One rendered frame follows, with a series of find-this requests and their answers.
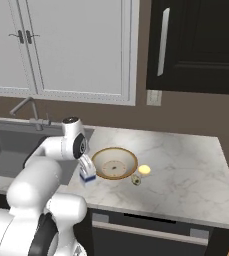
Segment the cream bowl with brown rim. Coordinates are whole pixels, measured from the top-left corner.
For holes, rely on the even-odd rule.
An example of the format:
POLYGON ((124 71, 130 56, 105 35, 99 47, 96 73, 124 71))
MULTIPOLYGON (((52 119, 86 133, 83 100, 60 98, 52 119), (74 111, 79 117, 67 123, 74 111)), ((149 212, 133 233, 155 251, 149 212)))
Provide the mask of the cream bowl with brown rim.
POLYGON ((108 180, 121 180, 131 176, 138 167, 137 157, 120 147, 104 148, 92 156, 96 174, 108 180))

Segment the white and blue milk carton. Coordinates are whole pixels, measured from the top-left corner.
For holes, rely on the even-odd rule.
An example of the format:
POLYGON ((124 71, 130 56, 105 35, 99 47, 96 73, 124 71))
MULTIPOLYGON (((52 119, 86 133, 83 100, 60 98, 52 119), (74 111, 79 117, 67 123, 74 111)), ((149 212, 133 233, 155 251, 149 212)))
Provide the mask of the white and blue milk carton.
POLYGON ((88 155, 82 155, 79 159, 80 177, 84 183, 93 181, 96 178, 96 168, 88 155))

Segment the grey kitchen sink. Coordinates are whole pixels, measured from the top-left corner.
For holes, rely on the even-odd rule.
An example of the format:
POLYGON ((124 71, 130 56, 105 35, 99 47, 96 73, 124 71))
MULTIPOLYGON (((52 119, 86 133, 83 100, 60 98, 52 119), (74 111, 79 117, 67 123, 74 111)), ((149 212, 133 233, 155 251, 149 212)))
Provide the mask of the grey kitchen sink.
POLYGON ((61 126, 44 126, 37 131, 31 124, 0 121, 0 177, 15 178, 44 139, 62 135, 61 126))

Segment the pale yellow egg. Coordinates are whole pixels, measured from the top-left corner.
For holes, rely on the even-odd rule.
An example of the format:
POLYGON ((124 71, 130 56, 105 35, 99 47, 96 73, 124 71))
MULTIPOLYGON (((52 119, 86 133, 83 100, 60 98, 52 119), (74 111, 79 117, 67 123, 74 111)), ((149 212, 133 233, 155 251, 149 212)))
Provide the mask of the pale yellow egg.
POLYGON ((140 165, 138 167, 138 172, 141 175, 148 175, 151 172, 151 169, 150 169, 150 167, 148 165, 140 165))

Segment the grey metal tap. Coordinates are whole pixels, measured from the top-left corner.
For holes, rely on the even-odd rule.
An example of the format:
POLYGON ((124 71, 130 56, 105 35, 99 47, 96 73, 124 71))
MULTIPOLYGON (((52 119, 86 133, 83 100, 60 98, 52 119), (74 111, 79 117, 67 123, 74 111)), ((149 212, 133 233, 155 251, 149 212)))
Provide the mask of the grey metal tap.
POLYGON ((37 106, 36 106, 35 100, 32 97, 27 97, 23 101, 21 101, 17 106, 15 106, 10 111, 10 114, 12 116, 14 116, 28 102, 30 102, 31 105, 32 105, 32 111, 33 111, 33 115, 34 115, 33 118, 29 119, 29 123, 33 124, 37 131, 42 131, 43 130, 43 126, 50 126, 51 125, 51 121, 49 119, 44 120, 44 119, 40 119, 39 118, 37 106))

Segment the black dishwasher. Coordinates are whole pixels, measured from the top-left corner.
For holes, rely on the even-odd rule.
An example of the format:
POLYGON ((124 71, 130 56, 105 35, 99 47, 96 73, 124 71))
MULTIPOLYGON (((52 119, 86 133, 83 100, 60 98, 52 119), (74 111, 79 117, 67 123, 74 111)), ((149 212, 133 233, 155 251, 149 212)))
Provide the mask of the black dishwasher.
POLYGON ((99 209, 92 210, 92 220, 208 240, 207 245, 198 245, 93 227, 95 256, 227 256, 229 252, 229 229, 99 209))

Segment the black cupboard door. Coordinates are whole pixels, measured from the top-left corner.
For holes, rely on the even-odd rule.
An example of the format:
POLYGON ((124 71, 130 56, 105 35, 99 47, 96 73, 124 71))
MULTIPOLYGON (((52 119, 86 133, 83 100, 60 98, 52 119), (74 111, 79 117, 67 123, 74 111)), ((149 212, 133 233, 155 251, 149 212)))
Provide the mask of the black cupboard door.
POLYGON ((229 95, 229 0, 151 0, 146 88, 229 95), (157 76, 168 7, 164 73, 157 76))

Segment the narrow white cupboard door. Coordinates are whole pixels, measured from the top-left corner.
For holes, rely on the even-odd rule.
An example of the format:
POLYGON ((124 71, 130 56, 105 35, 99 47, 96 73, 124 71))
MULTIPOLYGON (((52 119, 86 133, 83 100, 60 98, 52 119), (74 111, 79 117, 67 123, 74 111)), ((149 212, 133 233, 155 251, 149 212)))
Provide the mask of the narrow white cupboard door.
POLYGON ((36 93, 25 28, 18 0, 0 0, 0 96, 26 97, 36 93), (17 37, 23 33, 24 44, 17 37))

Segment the white wall socket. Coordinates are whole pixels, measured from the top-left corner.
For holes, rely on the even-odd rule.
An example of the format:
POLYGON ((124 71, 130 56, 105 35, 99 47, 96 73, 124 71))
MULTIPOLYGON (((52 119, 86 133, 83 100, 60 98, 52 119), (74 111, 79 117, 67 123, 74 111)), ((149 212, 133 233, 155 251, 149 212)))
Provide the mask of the white wall socket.
POLYGON ((162 92, 157 90, 147 91, 147 105, 148 106, 160 106, 162 99, 162 92))

